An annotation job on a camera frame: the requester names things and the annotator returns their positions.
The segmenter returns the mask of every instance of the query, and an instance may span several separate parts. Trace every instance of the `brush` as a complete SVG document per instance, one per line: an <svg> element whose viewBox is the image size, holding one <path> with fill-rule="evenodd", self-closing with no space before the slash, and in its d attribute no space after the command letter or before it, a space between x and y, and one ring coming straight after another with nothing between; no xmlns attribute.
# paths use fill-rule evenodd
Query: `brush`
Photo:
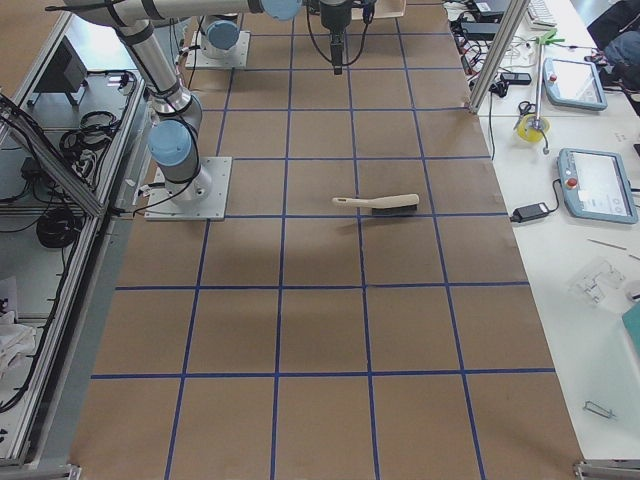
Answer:
<svg viewBox="0 0 640 480"><path fill-rule="evenodd" d="M372 215L401 215L415 212L420 197L415 193L379 198L334 198L331 200L339 207L370 208Z"/></svg>

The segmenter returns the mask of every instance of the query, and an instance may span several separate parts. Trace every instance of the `tablet screen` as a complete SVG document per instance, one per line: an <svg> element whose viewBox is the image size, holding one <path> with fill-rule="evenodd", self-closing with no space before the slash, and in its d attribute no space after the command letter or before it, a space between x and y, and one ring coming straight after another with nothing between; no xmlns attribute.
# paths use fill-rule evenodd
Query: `tablet screen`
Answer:
<svg viewBox="0 0 640 480"><path fill-rule="evenodd" d="M629 207L615 157L573 152L578 199L585 212L628 216Z"/></svg>
<svg viewBox="0 0 640 480"><path fill-rule="evenodd" d="M553 71L558 77L555 85L562 99L584 103L602 101L591 65L553 60Z"/></svg>

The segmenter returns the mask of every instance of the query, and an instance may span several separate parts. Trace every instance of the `tablet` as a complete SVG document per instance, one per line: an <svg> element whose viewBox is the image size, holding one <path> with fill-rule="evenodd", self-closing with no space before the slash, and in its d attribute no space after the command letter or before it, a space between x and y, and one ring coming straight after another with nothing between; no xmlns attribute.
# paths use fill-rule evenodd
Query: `tablet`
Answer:
<svg viewBox="0 0 640 480"><path fill-rule="evenodd" d="M553 105L604 110L607 99L593 63L547 58L544 85Z"/></svg>
<svg viewBox="0 0 640 480"><path fill-rule="evenodd" d="M558 156L558 170L565 204L575 217L638 222L619 154L565 148Z"/></svg>

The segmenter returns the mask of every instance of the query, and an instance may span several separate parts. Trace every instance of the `keyboard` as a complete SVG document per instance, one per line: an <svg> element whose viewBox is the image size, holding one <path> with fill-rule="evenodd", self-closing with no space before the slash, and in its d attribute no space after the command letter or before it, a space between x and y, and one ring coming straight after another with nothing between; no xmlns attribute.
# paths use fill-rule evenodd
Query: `keyboard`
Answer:
<svg viewBox="0 0 640 480"><path fill-rule="evenodd" d="M545 0L530 0L525 16L527 23L534 30L550 30L558 24L547 8Z"/></svg>

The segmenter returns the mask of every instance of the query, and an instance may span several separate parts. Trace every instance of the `brown table surface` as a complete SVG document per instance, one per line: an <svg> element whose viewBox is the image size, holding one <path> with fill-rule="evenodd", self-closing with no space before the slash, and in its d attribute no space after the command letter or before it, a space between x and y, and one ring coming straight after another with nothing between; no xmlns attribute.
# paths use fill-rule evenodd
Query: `brown table surface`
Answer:
<svg viewBox="0 0 640 480"><path fill-rule="evenodd" d="M14 97L43 49L61 13L45 12L53 0L0 2L0 86Z"/></svg>

